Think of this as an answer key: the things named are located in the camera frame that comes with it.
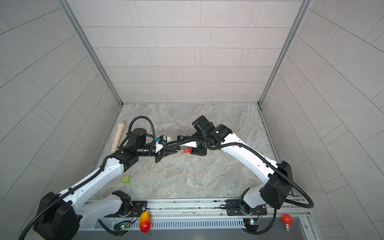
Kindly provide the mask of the red padlock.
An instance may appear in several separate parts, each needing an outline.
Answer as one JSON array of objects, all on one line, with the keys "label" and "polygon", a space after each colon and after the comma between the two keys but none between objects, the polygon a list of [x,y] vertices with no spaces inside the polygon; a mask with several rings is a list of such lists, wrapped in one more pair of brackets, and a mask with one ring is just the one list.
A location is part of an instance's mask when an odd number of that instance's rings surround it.
[{"label": "red padlock", "polygon": [[191,147],[181,147],[177,148],[176,151],[178,154],[190,154],[192,149]]}]

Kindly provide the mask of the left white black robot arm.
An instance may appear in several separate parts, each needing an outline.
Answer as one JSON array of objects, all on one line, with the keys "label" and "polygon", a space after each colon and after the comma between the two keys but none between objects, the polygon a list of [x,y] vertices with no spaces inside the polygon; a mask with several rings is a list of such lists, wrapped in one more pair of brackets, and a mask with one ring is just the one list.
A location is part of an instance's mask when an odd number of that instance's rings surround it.
[{"label": "left white black robot arm", "polygon": [[61,191],[49,192],[40,204],[37,215],[23,229],[19,238],[25,239],[34,230],[45,240],[71,240],[81,227],[107,215],[131,211],[131,198],[122,191],[115,191],[109,197],[85,208],[85,203],[111,180],[126,172],[138,162],[140,157],[155,157],[159,162],[166,155],[177,153],[176,147],[183,142],[169,140],[166,136],[156,136],[154,125],[148,134],[145,129],[133,129],[133,124],[141,119],[134,118],[123,141],[117,141],[117,149],[106,156],[101,166],[91,174]]}]

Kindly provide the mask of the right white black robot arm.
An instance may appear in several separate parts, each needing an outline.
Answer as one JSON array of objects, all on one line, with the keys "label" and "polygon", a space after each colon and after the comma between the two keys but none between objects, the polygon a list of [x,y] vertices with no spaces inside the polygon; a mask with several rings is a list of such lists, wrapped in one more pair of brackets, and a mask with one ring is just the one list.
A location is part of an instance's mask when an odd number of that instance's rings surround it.
[{"label": "right white black robot arm", "polygon": [[157,159],[167,154],[177,153],[178,147],[185,146],[191,154],[205,156],[207,150],[222,150],[235,157],[250,169],[262,182],[256,188],[246,189],[239,199],[238,207],[245,215],[256,214],[261,217],[259,206],[269,205],[274,209],[271,223],[263,230],[259,229],[260,219],[248,219],[244,232],[261,235],[268,232],[275,223],[277,211],[283,203],[301,208],[312,209],[314,202],[310,196],[293,181],[292,168],[285,161],[271,160],[245,144],[225,125],[214,126],[205,116],[200,116],[192,123],[196,132],[193,136],[179,136],[170,141],[166,136],[155,140]]}]

